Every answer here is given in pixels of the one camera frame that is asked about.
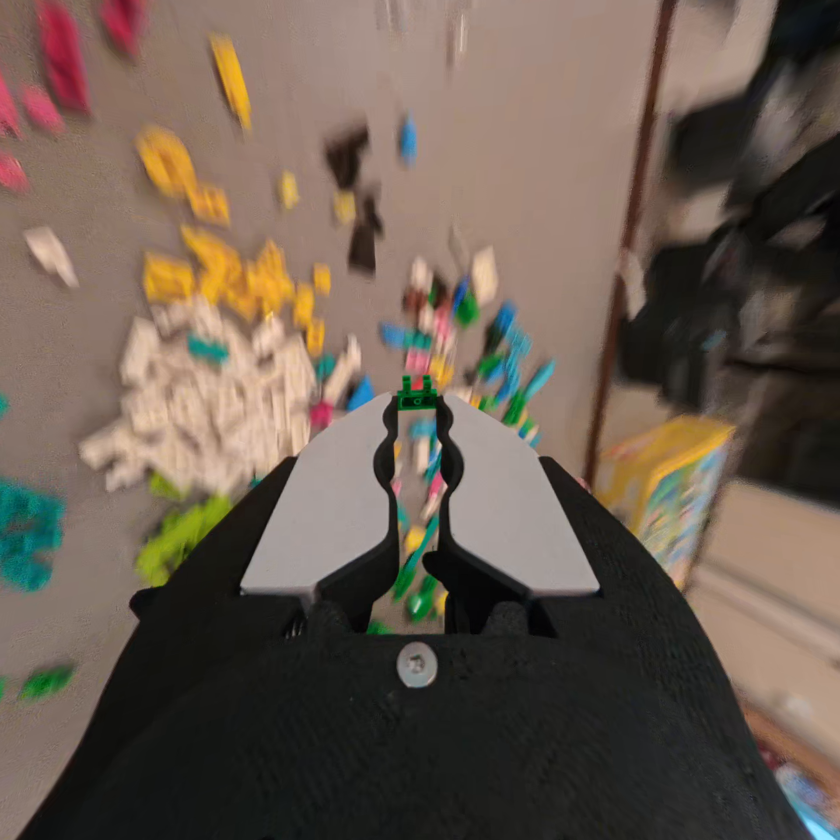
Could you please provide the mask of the small green lego piece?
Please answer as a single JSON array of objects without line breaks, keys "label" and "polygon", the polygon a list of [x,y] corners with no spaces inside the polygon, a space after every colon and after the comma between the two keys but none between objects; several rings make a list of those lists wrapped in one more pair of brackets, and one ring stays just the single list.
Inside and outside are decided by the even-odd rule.
[{"label": "small green lego piece", "polygon": [[430,374],[404,374],[395,394],[398,412],[434,411],[438,393]]}]

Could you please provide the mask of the pile of teal lego bricks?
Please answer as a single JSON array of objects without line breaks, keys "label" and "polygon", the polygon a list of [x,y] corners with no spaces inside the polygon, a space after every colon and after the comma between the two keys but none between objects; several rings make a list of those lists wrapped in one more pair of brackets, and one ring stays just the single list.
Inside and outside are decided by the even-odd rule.
[{"label": "pile of teal lego bricks", "polygon": [[51,580],[49,556],[63,540],[66,503],[1,479],[1,580],[16,592],[34,593]]}]

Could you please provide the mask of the black lego brick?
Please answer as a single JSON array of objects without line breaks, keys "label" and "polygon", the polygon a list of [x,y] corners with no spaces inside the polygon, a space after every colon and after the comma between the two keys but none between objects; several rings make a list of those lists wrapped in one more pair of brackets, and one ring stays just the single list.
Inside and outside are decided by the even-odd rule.
[{"label": "black lego brick", "polygon": [[355,189],[361,157],[369,145],[370,131],[366,123],[354,126],[326,143],[325,161],[339,190],[351,192]]},{"label": "black lego brick", "polygon": [[373,194],[364,196],[360,216],[353,226],[348,253],[350,270],[367,277],[375,277],[375,244],[384,236],[384,225],[378,207],[378,198]]}]

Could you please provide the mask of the pile of white lego bricks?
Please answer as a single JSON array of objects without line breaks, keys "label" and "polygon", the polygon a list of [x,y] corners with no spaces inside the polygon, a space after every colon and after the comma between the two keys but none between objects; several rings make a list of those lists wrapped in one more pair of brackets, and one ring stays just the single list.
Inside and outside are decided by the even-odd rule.
[{"label": "pile of white lego bricks", "polygon": [[242,331],[197,297],[133,319],[122,358],[118,418],[78,445],[106,490],[157,475],[180,492],[230,495],[298,456],[361,371],[354,335],[320,382],[301,333],[271,317]]}]

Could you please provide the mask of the single white lego brick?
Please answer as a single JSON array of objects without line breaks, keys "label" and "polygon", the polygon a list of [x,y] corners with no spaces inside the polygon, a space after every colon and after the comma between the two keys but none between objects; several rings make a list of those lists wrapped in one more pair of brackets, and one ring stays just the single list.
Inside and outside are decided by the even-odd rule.
[{"label": "single white lego brick", "polygon": [[26,229],[23,237],[32,256],[46,272],[60,278],[68,288],[79,288],[79,279],[67,250],[50,227]]}]

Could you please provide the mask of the scattered mixed-colour lego bricks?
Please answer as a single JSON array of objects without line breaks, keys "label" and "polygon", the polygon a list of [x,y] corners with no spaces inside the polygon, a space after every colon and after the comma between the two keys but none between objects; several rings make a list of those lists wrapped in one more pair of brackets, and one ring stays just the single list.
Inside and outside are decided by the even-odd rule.
[{"label": "scattered mixed-colour lego bricks", "polygon": [[[456,396],[536,448],[541,433],[529,415],[529,402],[552,377],[555,362],[539,364],[531,381],[522,376],[532,340],[518,323],[512,301],[503,301],[485,326],[477,361],[458,372],[459,340],[478,327],[483,308],[492,303],[498,288],[490,247],[474,255],[453,286],[417,257],[403,296],[403,322],[381,322],[379,334],[385,347],[402,354],[404,384],[415,391],[429,385],[439,396]],[[435,417],[434,410],[415,411],[400,421],[392,488],[401,569],[388,595],[392,605],[374,608],[372,634],[396,627],[424,632],[444,624],[448,594],[422,564],[424,555],[437,547],[437,516],[446,489]]]}]

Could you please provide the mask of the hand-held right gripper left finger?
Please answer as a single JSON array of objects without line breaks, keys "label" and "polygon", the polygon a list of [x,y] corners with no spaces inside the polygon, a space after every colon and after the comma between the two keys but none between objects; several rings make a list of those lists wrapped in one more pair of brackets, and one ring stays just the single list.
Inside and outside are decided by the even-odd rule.
[{"label": "hand-held right gripper left finger", "polygon": [[384,420],[393,399],[376,396],[300,452],[245,571],[243,594],[315,596],[385,540],[390,480],[377,478],[375,454],[393,441]]}]

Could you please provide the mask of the yellow lego box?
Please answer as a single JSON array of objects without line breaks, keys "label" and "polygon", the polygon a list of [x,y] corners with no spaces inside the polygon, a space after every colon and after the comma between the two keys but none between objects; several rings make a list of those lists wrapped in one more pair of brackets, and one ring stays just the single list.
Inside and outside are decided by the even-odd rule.
[{"label": "yellow lego box", "polygon": [[601,452],[594,493],[683,590],[737,428],[680,415]]}]

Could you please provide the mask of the green lego brick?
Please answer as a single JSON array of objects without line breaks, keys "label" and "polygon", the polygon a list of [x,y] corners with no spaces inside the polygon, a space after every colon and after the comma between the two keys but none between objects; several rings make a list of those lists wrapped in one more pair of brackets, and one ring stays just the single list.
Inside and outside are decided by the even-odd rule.
[{"label": "green lego brick", "polygon": [[29,704],[58,695],[70,685],[76,670],[76,665],[65,663],[32,672],[19,688],[17,700]]}]

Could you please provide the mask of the pile of yellow lego bricks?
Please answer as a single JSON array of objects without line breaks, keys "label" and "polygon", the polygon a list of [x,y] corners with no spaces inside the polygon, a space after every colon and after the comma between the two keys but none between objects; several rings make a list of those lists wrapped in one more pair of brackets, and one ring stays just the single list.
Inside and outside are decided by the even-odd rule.
[{"label": "pile of yellow lego bricks", "polygon": [[143,168],[163,197],[189,206],[199,226],[184,224],[181,236],[191,259],[147,253],[143,259],[143,290],[150,303],[187,302],[194,297],[212,307],[224,305],[251,323],[281,315],[290,307],[292,325],[302,331],[310,356],[323,353],[324,320],[316,315],[316,298],[332,288],[330,268],[316,263],[311,280],[295,281],[285,252],[268,239],[257,256],[246,259],[206,228],[231,224],[228,196],[216,184],[203,181],[182,140],[168,129],[143,129],[135,142]]}]

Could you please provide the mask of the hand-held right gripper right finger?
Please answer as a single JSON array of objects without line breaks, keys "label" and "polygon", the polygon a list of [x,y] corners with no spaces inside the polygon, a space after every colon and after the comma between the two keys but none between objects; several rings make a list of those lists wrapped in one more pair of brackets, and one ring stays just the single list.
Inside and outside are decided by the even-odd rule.
[{"label": "hand-held right gripper right finger", "polygon": [[451,592],[457,573],[514,598],[583,597],[600,590],[536,453],[459,396],[437,399],[447,489],[437,547],[425,570]]}]

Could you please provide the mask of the lime green lego bricks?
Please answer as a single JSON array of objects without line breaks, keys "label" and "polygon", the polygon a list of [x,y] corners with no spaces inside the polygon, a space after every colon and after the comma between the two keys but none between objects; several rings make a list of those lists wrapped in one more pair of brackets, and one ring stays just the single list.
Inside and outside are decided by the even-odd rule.
[{"label": "lime green lego bricks", "polygon": [[134,570],[149,587],[161,587],[183,564],[196,546],[233,508],[228,493],[190,490],[154,472],[148,481],[150,494],[173,506],[143,543]]}]

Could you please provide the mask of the pink lego bricks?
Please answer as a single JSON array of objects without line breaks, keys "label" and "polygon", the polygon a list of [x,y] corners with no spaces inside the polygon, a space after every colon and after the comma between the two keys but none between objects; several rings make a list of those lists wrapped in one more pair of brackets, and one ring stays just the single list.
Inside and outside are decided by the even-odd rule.
[{"label": "pink lego bricks", "polygon": [[104,145],[94,70],[129,70],[147,2],[2,2],[2,197],[47,171],[94,168]]}]

